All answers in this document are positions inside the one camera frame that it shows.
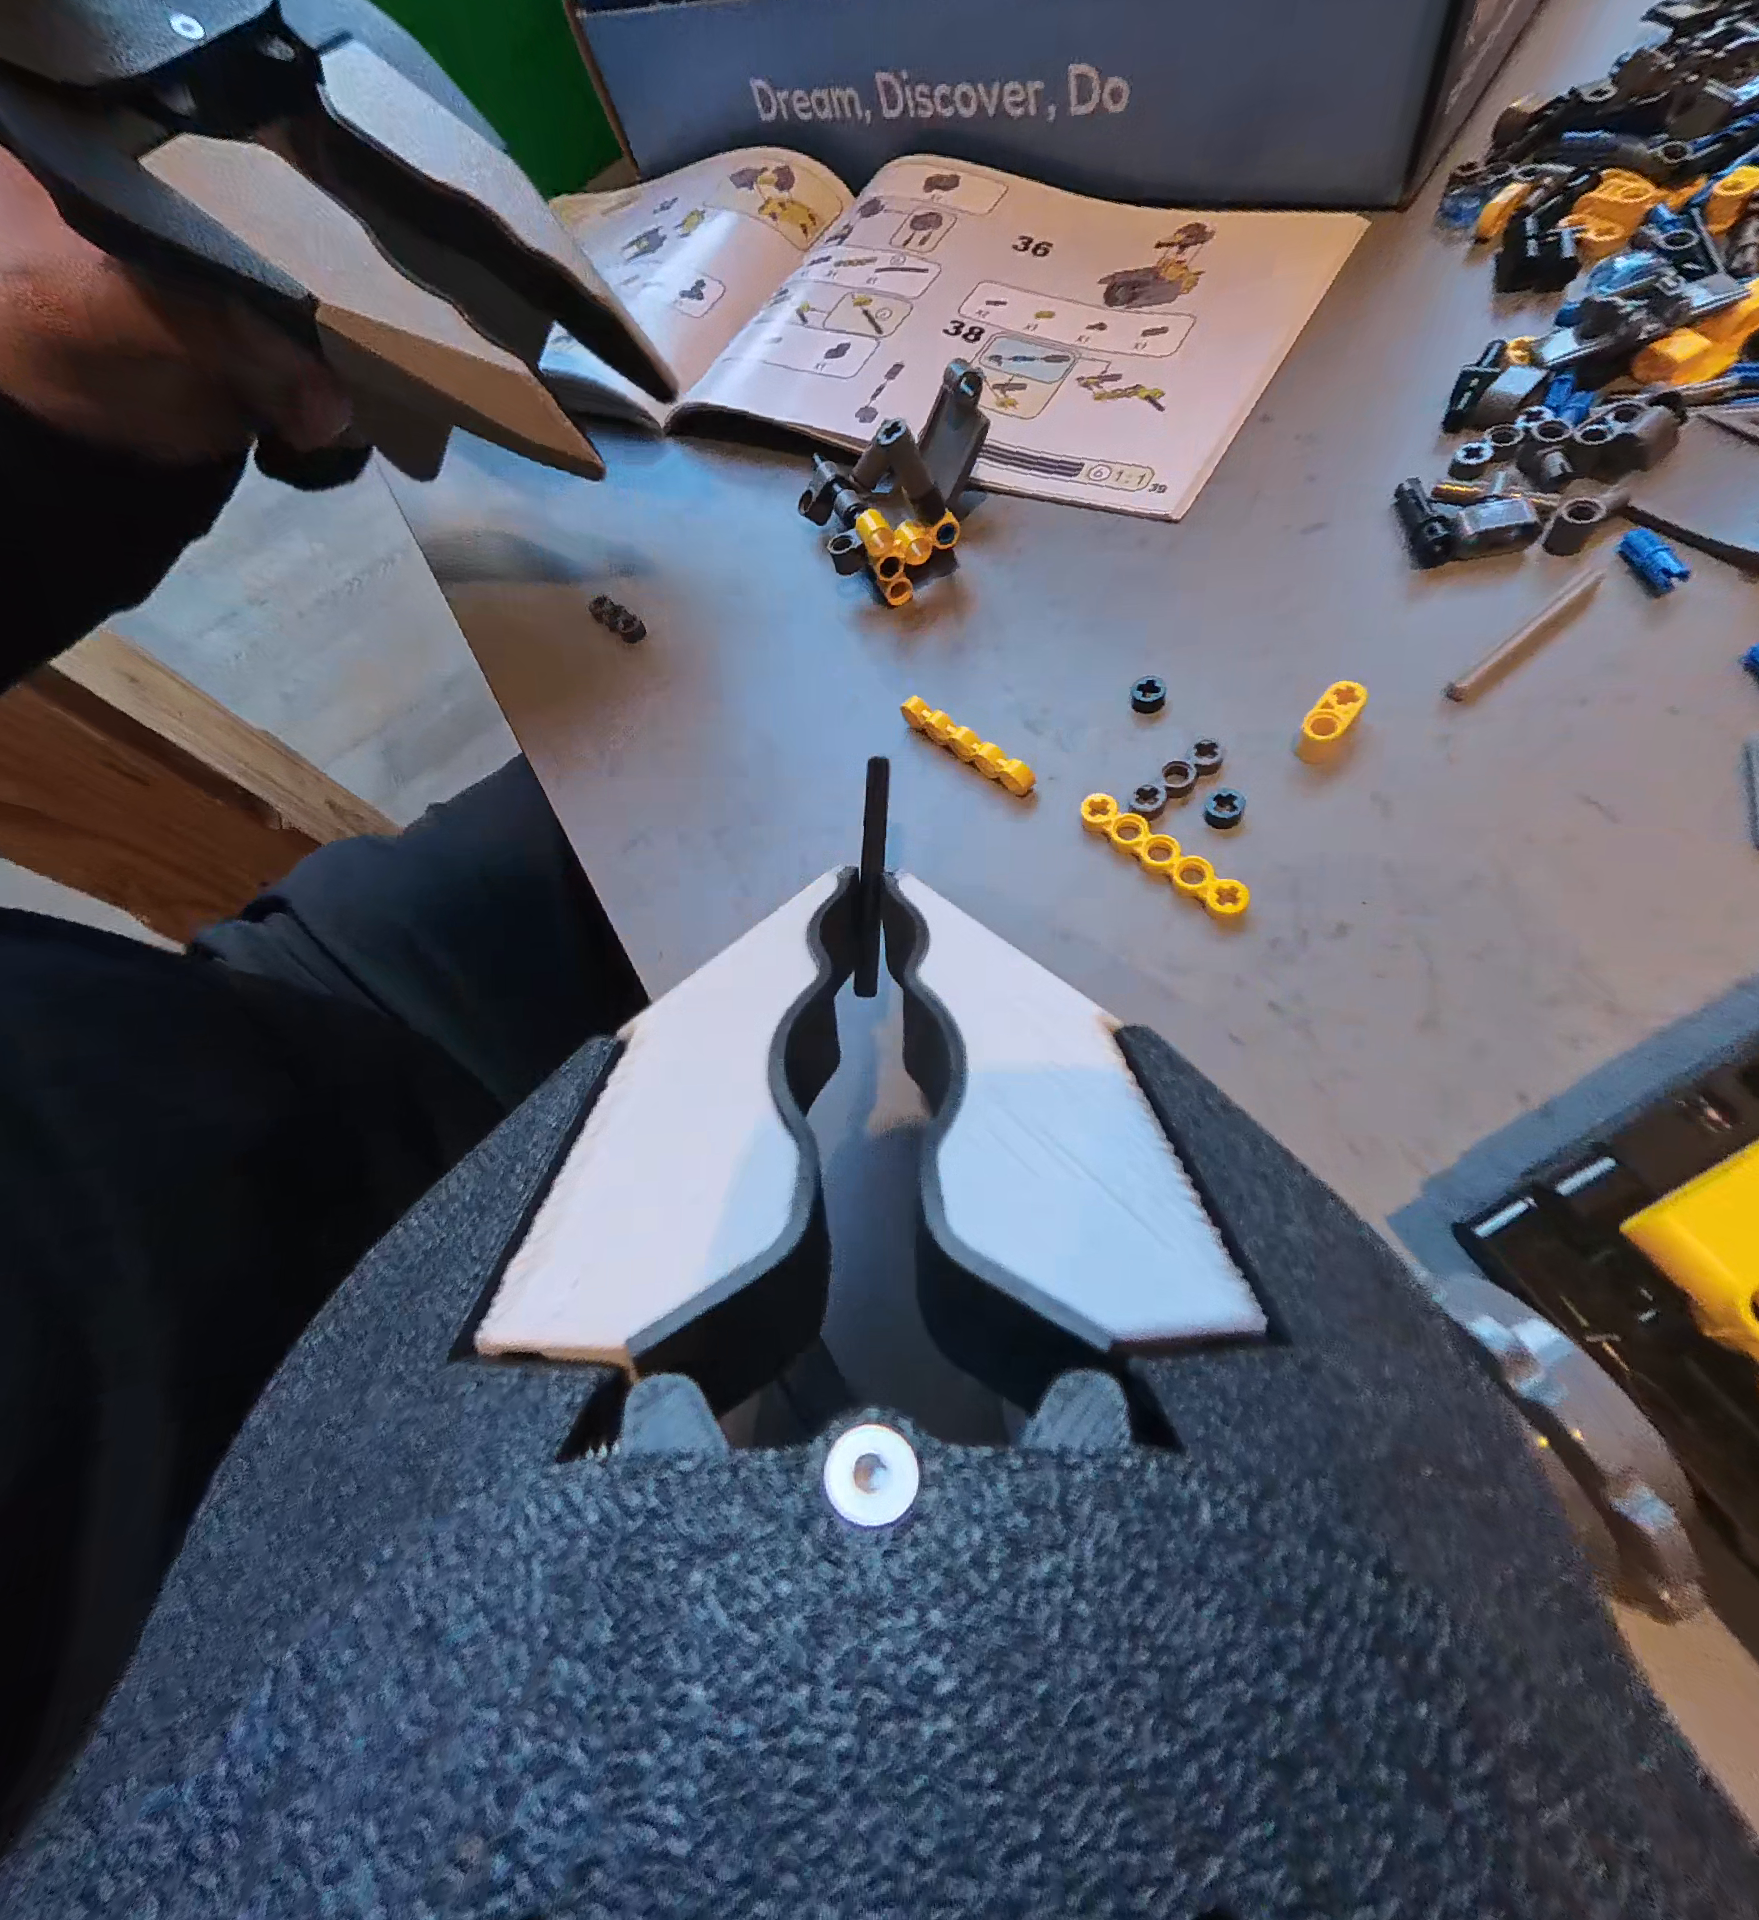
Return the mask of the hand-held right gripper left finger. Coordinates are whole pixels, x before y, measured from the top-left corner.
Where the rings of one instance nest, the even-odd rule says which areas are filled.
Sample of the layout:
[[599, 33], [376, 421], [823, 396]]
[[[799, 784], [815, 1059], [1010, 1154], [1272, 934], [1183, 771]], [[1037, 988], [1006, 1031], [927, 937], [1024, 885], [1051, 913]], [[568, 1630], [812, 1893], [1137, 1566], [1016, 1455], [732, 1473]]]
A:
[[829, 869], [628, 1021], [474, 1331], [488, 1359], [780, 1374], [821, 1331], [808, 1106], [840, 1062]]

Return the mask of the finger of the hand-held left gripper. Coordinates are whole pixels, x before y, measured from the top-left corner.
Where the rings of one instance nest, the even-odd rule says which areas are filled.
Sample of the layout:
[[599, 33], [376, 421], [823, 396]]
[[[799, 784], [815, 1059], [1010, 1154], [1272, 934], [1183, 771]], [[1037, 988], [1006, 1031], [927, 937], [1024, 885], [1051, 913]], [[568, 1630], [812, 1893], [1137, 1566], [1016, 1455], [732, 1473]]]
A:
[[378, 238], [265, 146], [188, 132], [141, 166], [316, 296], [321, 351], [359, 432], [397, 468], [434, 477], [465, 430], [604, 477], [595, 444], [539, 371], [553, 322], [528, 298], [411, 228]]
[[549, 335], [653, 400], [680, 379], [502, 139], [432, 55], [367, 1], [281, 1], [313, 72], [291, 119], [295, 166], [391, 266], [538, 366]]

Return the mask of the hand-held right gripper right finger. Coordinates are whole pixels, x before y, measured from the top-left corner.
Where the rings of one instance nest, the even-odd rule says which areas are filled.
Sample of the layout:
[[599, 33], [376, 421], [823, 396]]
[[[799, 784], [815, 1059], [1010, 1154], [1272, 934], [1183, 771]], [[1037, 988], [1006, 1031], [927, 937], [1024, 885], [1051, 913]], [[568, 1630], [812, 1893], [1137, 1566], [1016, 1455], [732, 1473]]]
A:
[[888, 961], [956, 1280], [1104, 1356], [1268, 1335], [1115, 1016], [912, 873], [888, 878]]

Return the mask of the black axle rod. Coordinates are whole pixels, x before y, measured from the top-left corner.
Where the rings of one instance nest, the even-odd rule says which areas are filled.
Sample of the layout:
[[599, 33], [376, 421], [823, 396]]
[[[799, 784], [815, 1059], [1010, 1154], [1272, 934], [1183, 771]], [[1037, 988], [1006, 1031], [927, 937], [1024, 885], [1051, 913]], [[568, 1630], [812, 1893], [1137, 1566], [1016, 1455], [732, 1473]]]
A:
[[852, 991], [873, 998], [880, 988], [886, 948], [886, 885], [892, 803], [892, 759], [873, 754], [865, 764], [861, 839], [855, 891], [855, 950]]

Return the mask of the yellow thin ridged beam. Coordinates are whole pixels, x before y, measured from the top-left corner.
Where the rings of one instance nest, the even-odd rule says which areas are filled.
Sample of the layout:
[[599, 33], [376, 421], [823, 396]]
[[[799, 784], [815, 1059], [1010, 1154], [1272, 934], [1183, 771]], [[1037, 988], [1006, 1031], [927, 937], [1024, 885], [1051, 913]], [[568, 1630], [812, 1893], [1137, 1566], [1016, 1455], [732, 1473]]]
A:
[[1027, 798], [1036, 790], [1037, 776], [1026, 760], [955, 719], [947, 710], [932, 707], [927, 699], [911, 695], [900, 703], [900, 713], [909, 728], [929, 745], [968, 767], [984, 781], [1003, 786], [1014, 796]]

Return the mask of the person's left forearm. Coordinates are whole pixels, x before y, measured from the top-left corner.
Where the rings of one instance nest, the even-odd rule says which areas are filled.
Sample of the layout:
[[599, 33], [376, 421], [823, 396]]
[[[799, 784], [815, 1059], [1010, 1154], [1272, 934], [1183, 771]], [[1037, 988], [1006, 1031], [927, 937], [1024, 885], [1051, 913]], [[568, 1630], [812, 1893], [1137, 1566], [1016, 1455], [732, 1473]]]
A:
[[141, 603], [217, 523], [246, 460], [155, 462], [54, 428], [0, 391], [0, 697]]

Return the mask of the grey desk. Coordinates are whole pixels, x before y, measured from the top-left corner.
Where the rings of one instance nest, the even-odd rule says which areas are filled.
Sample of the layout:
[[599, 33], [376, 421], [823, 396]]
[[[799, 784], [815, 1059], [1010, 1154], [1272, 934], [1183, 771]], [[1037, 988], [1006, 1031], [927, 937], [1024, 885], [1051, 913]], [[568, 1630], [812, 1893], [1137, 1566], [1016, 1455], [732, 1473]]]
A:
[[[604, 433], [593, 486], [460, 436], [390, 480], [484, 680], [650, 992], [854, 859], [892, 756], [892, 855], [1127, 1021], [1155, 1026], [1429, 1264], [1456, 1212], [1759, 1026], [1742, 741], [1759, 579], [1690, 557], [1652, 598], [1609, 546], [1416, 570], [1393, 488], [1440, 464], [1458, 365], [1525, 333], [1436, 228], [1373, 222], [1176, 524], [989, 496], [956, 573], [880, 608], [795, 515], [769, 437]], [[1592, 603], [1468, 706], [1442, 686], [1588, 569]], [[587, 611], [626, 603], [626, 645]], [[1168, 686], [1159, 715], [1137, 678]], [[1307, 710], [1369, 686], [1346, 752]], [[1026, 760], [1017, 798], [907, 697]], [[1196, 736], [1223, 773], [1155, 827], [1252, 890], [1219, 921], [1083, 831]], [[1237, 786], [1237, 831], [1203, 798]]]

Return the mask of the person's left hand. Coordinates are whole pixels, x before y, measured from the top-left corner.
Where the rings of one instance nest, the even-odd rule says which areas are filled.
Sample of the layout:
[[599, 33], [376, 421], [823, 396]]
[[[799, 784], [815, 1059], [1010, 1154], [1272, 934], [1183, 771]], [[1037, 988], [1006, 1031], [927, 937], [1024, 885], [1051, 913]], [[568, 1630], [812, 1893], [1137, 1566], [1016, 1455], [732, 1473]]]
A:
[[354, 430], [321, 358], [241, 303], [102, 252], [3, 147], [0, 393], [68, 436], [176, 468], [258, 439], [313, 454]]

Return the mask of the yellow five-hole flat beam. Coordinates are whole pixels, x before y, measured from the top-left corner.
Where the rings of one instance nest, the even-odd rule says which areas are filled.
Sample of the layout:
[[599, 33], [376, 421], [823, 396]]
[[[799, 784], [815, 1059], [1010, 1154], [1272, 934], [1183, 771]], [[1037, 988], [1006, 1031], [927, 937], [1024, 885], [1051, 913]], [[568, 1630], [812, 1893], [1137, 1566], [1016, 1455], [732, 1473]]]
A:
[[1085, 794], [1080, 819], [1085, 833], [1133, 859], [1140, 872], [1212, 920], [1237, 921], [1252, 913], [1248, 883], [1221, 875], [1208, 856], [1185, 851], [1176, 836], [1157, 828], [1146, 817], [1125, 810], [1119, 796], [1104, 790]]

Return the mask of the person's black trousers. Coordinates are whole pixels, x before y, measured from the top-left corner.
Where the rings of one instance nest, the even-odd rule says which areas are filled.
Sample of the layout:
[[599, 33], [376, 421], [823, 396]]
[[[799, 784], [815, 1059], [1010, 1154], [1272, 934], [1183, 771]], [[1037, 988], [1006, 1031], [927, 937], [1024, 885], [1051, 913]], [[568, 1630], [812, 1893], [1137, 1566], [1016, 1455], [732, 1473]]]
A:
[[405, 1026], [502, 1110], [650, 1003], [527, 756], [324, 845], [188, 950]]

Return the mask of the grey yellow brick subassembly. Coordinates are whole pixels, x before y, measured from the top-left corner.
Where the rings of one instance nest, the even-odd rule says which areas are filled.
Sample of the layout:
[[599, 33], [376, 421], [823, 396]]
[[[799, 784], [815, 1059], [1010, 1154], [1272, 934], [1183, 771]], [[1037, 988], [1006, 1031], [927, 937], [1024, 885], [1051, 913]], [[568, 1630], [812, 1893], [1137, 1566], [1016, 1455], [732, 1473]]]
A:
[[923, 428], [883, 419], [850, 466], [815, 460], [799, 512], [823, 534], [844, 579], [865, 581], [888, 608], [963, 539], [961, 501], [986, 446], [983, 371], [951, 362]]

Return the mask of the blue cardboard box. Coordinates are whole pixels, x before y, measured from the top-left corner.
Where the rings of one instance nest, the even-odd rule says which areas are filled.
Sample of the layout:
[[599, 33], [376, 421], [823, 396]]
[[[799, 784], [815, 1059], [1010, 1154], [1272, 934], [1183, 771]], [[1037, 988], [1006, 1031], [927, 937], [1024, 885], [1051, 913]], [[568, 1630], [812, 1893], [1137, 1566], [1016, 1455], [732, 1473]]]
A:
[[569, 4], [646, 177], [748, 143], [912, 153], [1104, 199], [1389, 210], [1538, 1]]

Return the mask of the yellow black toy vehicle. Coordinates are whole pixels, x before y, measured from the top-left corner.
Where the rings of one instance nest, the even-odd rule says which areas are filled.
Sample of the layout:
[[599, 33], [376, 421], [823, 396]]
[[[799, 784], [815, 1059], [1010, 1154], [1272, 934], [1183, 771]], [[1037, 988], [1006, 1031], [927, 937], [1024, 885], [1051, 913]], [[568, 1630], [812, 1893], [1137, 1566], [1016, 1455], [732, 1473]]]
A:
[[1759, 1575], [1759, 1032], [1456, 1212], [1621, 1386]]

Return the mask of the building instruction booklet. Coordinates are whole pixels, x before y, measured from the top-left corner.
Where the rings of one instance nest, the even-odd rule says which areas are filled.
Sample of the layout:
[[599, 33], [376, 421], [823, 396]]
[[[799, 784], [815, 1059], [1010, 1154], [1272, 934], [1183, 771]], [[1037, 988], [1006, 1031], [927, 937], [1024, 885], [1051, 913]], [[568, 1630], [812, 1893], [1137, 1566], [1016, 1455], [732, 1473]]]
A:
[[850, 187], [750, 146], [551, 203], [680, 385], [660, 404], [557, 330], [580, 409], [755, 421], [861, 450], [981, 374], [978, 483], [1178, 520], [1371, 230], [1346, 212], [1196, 212], [912, 153]]

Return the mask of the long grey axle rod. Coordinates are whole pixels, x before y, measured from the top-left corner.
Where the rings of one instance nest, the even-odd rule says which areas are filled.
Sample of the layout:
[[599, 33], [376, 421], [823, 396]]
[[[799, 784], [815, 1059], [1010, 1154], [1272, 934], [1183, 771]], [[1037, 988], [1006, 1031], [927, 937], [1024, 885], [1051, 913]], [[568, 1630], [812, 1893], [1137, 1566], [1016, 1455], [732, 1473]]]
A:
[[1450, 678], [1442, 686], [1442, 699], [1463, 707], [1477, 702], [1494, 686], [1532, 659], [1567, 620], [1583, 611], [1604, 579], [1606, 574], [1598, 567], [1581, 573], [1491, 647], [1484, 659], [1473, 662], [1467, 669]]

